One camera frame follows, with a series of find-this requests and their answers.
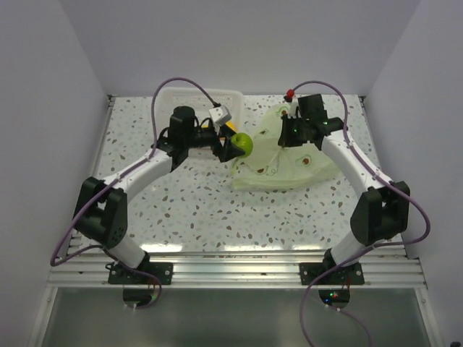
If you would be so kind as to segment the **green fake apple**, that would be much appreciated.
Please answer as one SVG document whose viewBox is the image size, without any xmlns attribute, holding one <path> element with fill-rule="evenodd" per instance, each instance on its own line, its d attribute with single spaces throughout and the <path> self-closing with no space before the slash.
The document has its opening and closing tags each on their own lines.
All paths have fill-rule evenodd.
<svg viewBox="0 0 463 347">
<path fill-rule="evenodd" d="M 248 134 L 245 133 L 237 133 L 234 136 L 234 139 L 231 141 L 232 144 L 239 146 L 245 151 L 245 154 L 241 158 L 246 158 L 250 156 L 253 151 L 253 141 Z"/>
</svg>

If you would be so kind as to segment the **light green avocado plastic bag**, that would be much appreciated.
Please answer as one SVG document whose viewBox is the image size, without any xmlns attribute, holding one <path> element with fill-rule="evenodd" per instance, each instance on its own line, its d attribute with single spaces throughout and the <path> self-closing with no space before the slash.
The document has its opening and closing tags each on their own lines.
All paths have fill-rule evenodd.
<svg viewBox="0 0 463 347">
<path fill-rule="evenodd" d="M 283 104 L 271 106 L 252 133 L 253 149 L 246 158 L 237 158 L 231 167 L 231 183 L 235 189 L 293 189 L 310 187 L 335 178 L 337 165 L 313 144 L 301 147 L 280 147 Z"/>
</svg>

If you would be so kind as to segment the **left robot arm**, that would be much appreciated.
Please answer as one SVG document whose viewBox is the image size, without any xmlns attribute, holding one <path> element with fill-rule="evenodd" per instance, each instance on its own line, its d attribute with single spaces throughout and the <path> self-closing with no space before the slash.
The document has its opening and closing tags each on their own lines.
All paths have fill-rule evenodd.
<svg viewBox="0 0 463 347">
<path fill-rule="evenodd" d="M 252 139 L 235 132 L 229 126 L 231 119 L 225 106 L 212 108 L 204 121 L 199 121 L 193 108 L 176 107 L 168 127 L 146 154 L 105 179 L 90 177 L 83 182 L 73 229 L 124 263 L 124 274 L 133 283 L 146 282 L 150 277 L 150 265 L 144 262 L 147 255 L 127 235 L 128 204 L 155 180 L 181 166 L 193 148 L 208 148 L 221 162 L 250 155 Z"/>
</svg>

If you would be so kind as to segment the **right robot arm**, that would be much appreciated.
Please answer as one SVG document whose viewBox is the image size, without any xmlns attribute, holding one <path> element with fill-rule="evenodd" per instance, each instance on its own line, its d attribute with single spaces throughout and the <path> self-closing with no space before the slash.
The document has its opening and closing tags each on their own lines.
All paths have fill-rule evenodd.
<svg viewBox="0 0 463 347">
<path fill-rule="evenodd" d="M 329 283 L 340 283 L 360 252 L 405 231 L 408 226 L 408 185 L 394 182 L 376 167 L 348 132 L 339 117 L 329 117 L 321 95 L 295 97 L 289 90 L 281 112 L 281 147 L 316 146 L 341 170 L 358 197 L 350 217 L 349 233 L 325 254 L 322 274 Z"/>
</svg>

